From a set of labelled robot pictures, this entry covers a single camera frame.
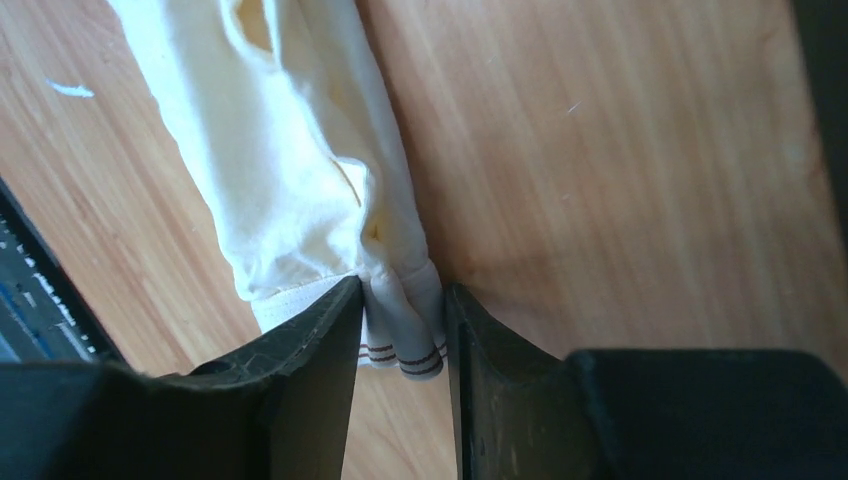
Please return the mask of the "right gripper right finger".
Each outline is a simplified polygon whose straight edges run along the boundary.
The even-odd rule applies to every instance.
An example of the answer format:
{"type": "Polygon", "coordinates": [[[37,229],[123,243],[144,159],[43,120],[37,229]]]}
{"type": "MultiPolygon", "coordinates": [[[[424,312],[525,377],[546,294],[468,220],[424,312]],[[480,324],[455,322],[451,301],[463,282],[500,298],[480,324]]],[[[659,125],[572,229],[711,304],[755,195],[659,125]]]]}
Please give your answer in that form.
{"type": "Polygon", "coordinates": [[[783,349],[582,349],[563,359],[445,294],[462,479],[843,479],[847,388],[783,349]]]}

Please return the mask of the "beige underwear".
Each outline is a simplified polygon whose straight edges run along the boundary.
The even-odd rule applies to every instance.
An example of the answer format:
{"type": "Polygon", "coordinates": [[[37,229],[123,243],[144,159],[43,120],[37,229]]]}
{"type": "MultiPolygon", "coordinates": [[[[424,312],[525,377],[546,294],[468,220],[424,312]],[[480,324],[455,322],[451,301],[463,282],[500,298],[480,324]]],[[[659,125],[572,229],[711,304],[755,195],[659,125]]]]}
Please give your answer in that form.
{"type": "Polygon", "coordinates": [[[447,353],[442,284],[357,5],[112,9],[259,329],[355,276],[359,363],[437,376],[447,353]]]}

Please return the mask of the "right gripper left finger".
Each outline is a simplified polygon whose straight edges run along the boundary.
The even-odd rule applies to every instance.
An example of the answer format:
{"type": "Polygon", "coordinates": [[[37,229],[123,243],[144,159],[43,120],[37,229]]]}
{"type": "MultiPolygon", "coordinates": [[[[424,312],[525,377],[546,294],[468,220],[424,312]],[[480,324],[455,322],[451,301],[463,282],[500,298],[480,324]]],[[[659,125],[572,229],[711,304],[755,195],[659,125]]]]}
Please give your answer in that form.
{"type": "Polygon", "coordinates": [[[186,375],[1,368],[5,479],[336,479],[360,348],[359,279],[186,375]]]}

